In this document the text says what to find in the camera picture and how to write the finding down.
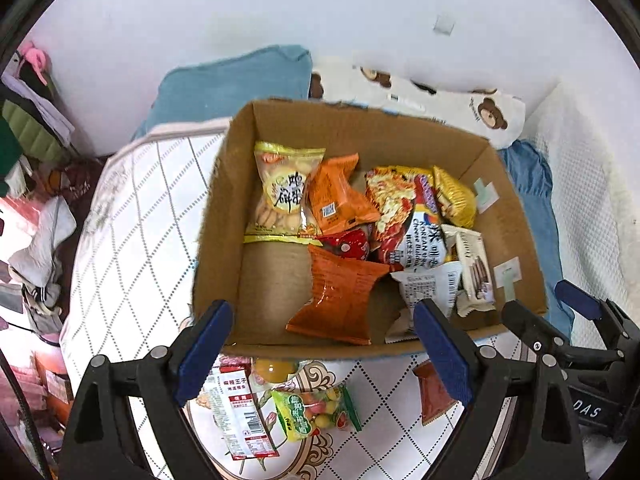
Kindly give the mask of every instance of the black cable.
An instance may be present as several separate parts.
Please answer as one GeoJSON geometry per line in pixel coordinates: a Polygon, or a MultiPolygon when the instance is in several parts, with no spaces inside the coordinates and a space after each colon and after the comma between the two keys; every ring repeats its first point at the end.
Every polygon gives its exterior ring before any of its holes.
{"type": "Polygon", "coordinates": [[[49,464],[47,464],[47,459],[44,455],[44,448],[42,447],[42,443],[40,441],[40,435],[38,434],[38,428],[36,428],[36,423],[33,420],[33,415],[31,415],[31,409],[29,408],[29,403],[27,399],[24,397],[24,392],[20,387],[20,383],[18,379],[16,379],[14,375],[14,371],[11,369],[11,365],[9,361],[6,360],[4,353],[0,349],[0,368],[4,372],[11,389],[14,391],[15,396],[18,399],[18,404],[20,405],[20,409],[22,410],[22,416],[24,419],[24,426],[27,433],[27,437],[31,441],[31,445],[33,446],[33,450],[36,453],[36,459],[38,460],[38,466],[40,467],[40,471],[44,476],[45,480],[53,480],[53,476],[51,475],[51,470],[49,469],[49,464]]]}

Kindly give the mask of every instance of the yellow package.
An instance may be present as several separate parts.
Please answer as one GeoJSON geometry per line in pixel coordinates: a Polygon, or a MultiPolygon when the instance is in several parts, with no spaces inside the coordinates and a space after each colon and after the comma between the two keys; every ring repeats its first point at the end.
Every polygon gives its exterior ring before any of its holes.
{"type": "Polygon", "coordinates": [[[476,196],[467,186],[437,166],[429,172],[440,213],[453,225],[471,229],[476,220],[476,196]]]}
{"type": "Polygon", "coordinates": [[[255,163],[262,193],[244,231],[244,243],[297,242],[320,245],[311,210],[306,206],[306,183],[313,178],[324,157],[324,148],[296,150],[258,141],[255,163]]]}

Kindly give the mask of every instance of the white sticker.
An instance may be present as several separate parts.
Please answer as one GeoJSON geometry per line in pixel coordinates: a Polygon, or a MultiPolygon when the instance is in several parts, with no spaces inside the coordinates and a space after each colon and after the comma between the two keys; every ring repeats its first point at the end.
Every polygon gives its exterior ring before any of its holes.
{"type": "Polygon", "coordinates": [[[504,275],[509,273],[513,276],[513,282],[519,282],[522,279],[520,259],[517,256],[494,267],[495,288],[504,287],[504,275]]]}
{"type": "Polygon", "coordinates": [[[331,215],[335,215],[335,202],[331,202],[322,208],[322,218],[327,218],[331,215]]]}
{"type": "Polygon", "coordinates": [[[493,182],[489,182],[489,184],[487,184],[484,187],[483,193],[482,194],[478,194],[476,196],[476,203],[478,204],[478,213],[479,214],[484,213],[493,204],[498,202],[499,198],[500,197],[498,196],[498,193],[495,190],[494,183],[493,182]]]}

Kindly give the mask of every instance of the white wall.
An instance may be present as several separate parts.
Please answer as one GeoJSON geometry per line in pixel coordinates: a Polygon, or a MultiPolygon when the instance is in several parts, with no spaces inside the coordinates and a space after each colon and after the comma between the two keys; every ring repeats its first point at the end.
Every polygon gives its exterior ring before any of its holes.
{"type": "Polygon", "coordinates": [[[300,43],[443,88],[497,86],[529,111],[563,79],[629,175],[640,156],[638,67],[588,0],[56,0],[31,37],[97,154],[128,141],[175,66],[300,43]],[[432,31],[441,13],[451,37],[432,31]]]}

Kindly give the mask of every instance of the diamond pattern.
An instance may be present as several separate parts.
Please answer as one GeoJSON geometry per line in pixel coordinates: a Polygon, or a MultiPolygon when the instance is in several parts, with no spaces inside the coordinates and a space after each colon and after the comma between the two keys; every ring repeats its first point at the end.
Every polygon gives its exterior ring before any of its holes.
{"type": "MultiPolygon", "coordinates": [[[[139,358],[153,346],[170,344],[190,314],[200,222],[222,140],[220,134],[149,139],[104,172],[94,214],[82,231],[62,336],[75,388],[94,354],[113,361],[139,358]]],[[[489,343],[506,357],[520,357],[513,335],[489,343]]],[[[425,359],[420,354],[325,363],[337,382],[346,378],[363,431],[332,432],[333,453],[318,466],[319,479],[424,476],[463,411],[458,404],[428,426],[420,424],[412,370],[425,359]]],[[[153,474],[171,479],[141,400],[131,404],[153,474]]],[[[245,475],[251,470],[245,468],[245,475]]]]}

